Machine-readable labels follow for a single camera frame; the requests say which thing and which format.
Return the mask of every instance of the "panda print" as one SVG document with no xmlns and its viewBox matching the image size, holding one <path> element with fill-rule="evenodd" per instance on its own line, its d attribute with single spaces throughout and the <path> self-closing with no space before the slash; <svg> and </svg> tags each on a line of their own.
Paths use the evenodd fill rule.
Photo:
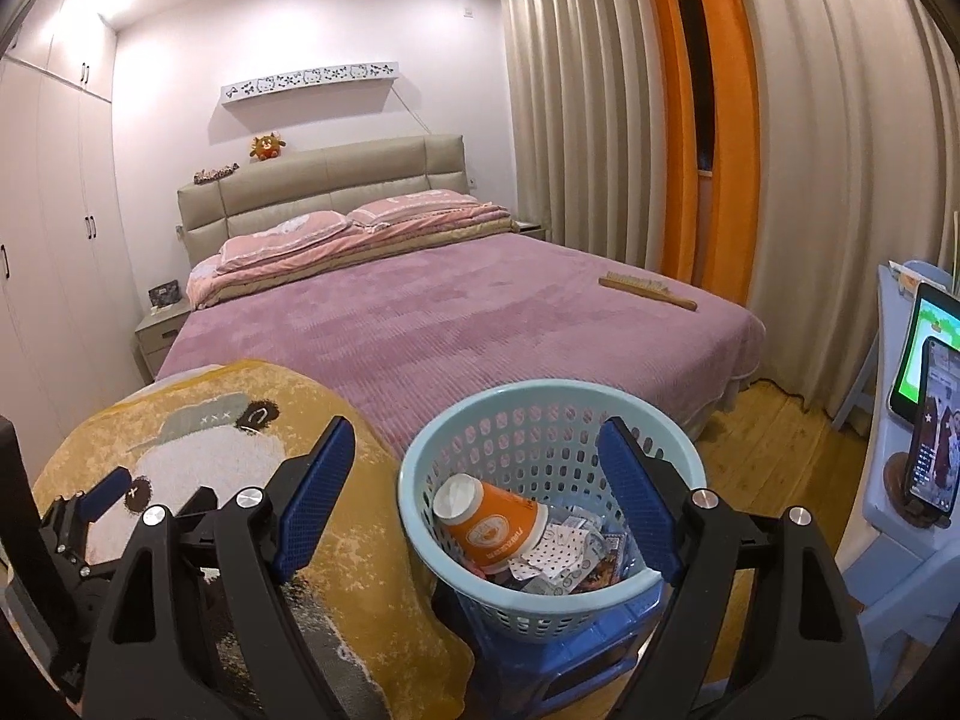
<svg viewBox="0 0 960 720">
<path fill-rule="evenodd" d="M 164 504 L 176 514 L 200 487 L 213 488 L 222 506 L 243 488 L 266 485 L 286 460 L 269 433 L 279 416 L 277 404 L 241 392 L 171 413 L 155 440 L 128 450 L 133 483 L 90 526 L 88 562 L 120 557 L 147 507 Z"/>
</svg>

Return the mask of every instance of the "wall shelf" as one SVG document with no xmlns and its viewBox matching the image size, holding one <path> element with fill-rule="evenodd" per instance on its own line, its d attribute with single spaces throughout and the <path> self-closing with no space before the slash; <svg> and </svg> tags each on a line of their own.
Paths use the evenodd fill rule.
<svg viewBox="0 0 960 720">
<path fill-rule="evenodd" d="M 237 100 L 273 95 L 288 89 L 302 89 L 308 86 L 325 86 L 329 83 L 347 81 L 366 81 L 395 79 L 400 75 L 400 62 L 359 62 L 352 65 L 331 65 L 329 67 L 297 70 L 292 73 L 278 73 L 275 76 L 263 76 L 261 79 L 238 81 L 220 89 L 220 105 L 236 103 Z"/>
</svg>

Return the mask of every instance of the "stuffed toy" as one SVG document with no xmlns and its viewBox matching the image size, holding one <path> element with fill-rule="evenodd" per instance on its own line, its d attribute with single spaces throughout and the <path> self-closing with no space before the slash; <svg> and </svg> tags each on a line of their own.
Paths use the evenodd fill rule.
<svg viewBox="0 0 960 720">
<path fill-rule="evenodd" d="M 263 162 L 265 159 L 280 156 L 280 147 L 286 145 L 286 141 L 281 141 L 280 135 L 275 132 L 271 132 L 269 135 L 261 135 L 259 138 L 253 139 L 253 145 L 251 146 L 253 151 L 250 152 L 250 156 Z"/>
</svg>

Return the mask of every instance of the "nightstand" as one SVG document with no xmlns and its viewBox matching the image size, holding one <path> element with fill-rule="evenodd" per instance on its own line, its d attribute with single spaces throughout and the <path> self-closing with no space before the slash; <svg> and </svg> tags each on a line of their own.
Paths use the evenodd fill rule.
<svg viewBox="0 0 960 720">
<path fill-rule="evenodd" d="M 174 346 L 176 335 L 189 316 L 190 300 L 184 298 L 179 303 L 161 308 L 155 314 L 147 314 L 134 330 L 136 343 L 152 377 L 157 378 L 160 366 L 167 359 L 167 352 Z"/>
<path fill-rule="evenodd" d="M 525 235 L 527 238 L 536 238 L 538 241 L 546 241 L 546 230 L 536 223 L 535 221 L 518 221 L 517 226 L 520 228 L 520 234 Z"/>
</svg>

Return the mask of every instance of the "white wardrobe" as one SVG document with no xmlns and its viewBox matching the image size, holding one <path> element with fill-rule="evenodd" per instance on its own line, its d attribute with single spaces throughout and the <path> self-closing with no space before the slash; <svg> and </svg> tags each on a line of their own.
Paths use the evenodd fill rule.
<svg viewBox="0 0 960 720">
<path fill-rule="evenodd" d="M 116 35 L 80 0 L 38 0 L 0 60 L 0 413 L 30 479 L 144 377 L 117 204 Z"/>
</svg>

